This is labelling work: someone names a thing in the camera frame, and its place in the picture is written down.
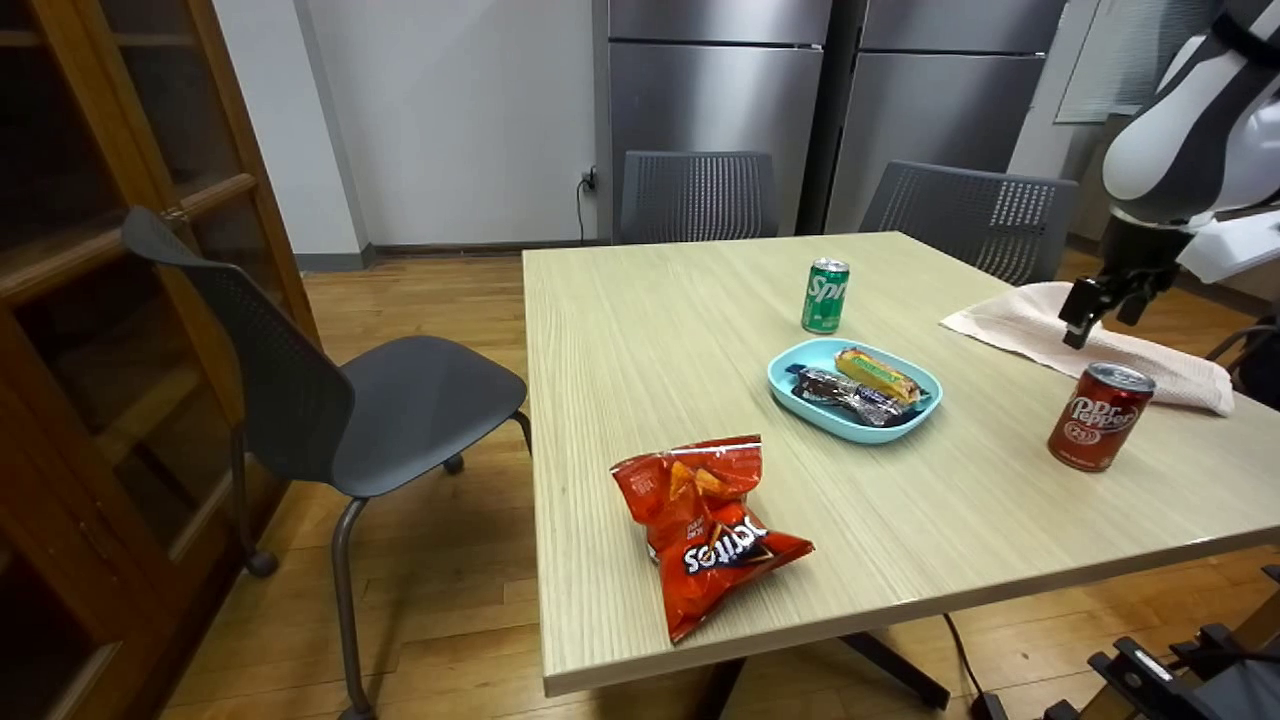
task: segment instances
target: teal plate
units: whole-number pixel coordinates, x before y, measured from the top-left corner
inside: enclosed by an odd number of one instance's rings
[[[861,347],[861,351],[873,351],[873,357],[879,357],[885,364],[890,364],[890,367],[898,367],[898,372],[908,372],[920,389],[924,389],[924,408],[911,414],[911,420],[903,420],[903,425],[890,425],[890,426],[874,426],[874,425],[861,425],[861,420],[848,420],[848,414],[841,414],[841,411],[827,411],[827,408],[819,408],[819,402],[807,402],[807,399],[799,399],[799,394],[790,394],[790,364],[807,364],[807,367],[827,367],[827,372],[834,372],[834,351],[843,351],[843,347]],[[903,357],[890,357],[890,351],[885,351],[885,347],[874,347],[874,343],[861,343],[861,340],[848,340],[848,336],[816,336],[816,340],[805,340],[805,343],[790,343],[787,351],[781,351],[770,364],[766,364],[766,393],[770,393],[770,399],[781,402],[781,408],[787,408],[790,414],[799,414],[799,420],[807,420],[813,426],[819,426],[819,433],[833,433],[833,435],[841,435],[841,439],[848,439],[848,445],[890,445],[890,439],[903,439],[903,435],[911,435],[939,402],[942,402],[942,382],[928,372],[928,367],[920,367],[920,364],[911,364],[911,359],[903,359]]]

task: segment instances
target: wooden floor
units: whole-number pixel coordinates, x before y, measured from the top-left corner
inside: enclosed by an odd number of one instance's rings
[[[437,331],[525,372],[514,252],[397,255],[373,270],[306,277],[306,291],[323,347],[341,359],[384,336]],[[1206,351],[1238,323],[1245,316],[1226,304],[1167,291],[1140,331]],[[281,550],[281,570],[273,580],[236,580],[165,706],[169,720],[293,720],[343,706],[329,586],[337,513],[341,501],[314,484],[294,484],[284,495],[263,533],[263,544]],[[1006,717],[1038,717],[1050,698],[1084,705],[1101,689],[1087,654],[1111,647],[1125,632],[1164,653],[1167,638],[1184,638],[1206,618],[1237,624],[1247,617],[1270,593],[1258,574],[1258,562],[1270,559],[1280,559],[1270,544],[1247,547],[1093,586],[968,609],[957,613],[957,624],[977,674],[1003,695]],[[412,484],[365,513],[357,600],[365,672],[384,720],[667,720],[691,717],[707,684],[707,672],[680,672],[602,692],[538,692],[532,490],[514,426],[484,439],[465,477]],[[885,634],[959,692],[939,717],[965,717],[968,689],[947,629],[916,618]],[[752,659],[728,717],[890,720],[930,713],[873,667],[861,667],[850,653],[816,642]]]

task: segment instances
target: green soda can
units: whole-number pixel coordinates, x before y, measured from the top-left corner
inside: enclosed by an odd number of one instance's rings
[[[813,261],[799,326],[813,336],[833,336],[841,326],[843,288],[848,288],[848,265],[827,255]]]

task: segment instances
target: wooden cabinet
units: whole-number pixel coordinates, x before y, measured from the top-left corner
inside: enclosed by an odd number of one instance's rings
[[[0,87],[0,717],[142,717],[238,562],[238,402],[125,210],[314,326],[213,0],[5,0]],[[275,495],[251,477],[254,524]]]

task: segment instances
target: chip bag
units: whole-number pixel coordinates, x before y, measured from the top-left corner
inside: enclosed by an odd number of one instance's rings
[[[654,550],[672,642],[687,638],[728,593],[813,550],[805,536],[770,533],[747,513],[759,435],[628,454],[612,464],[612,479]]]

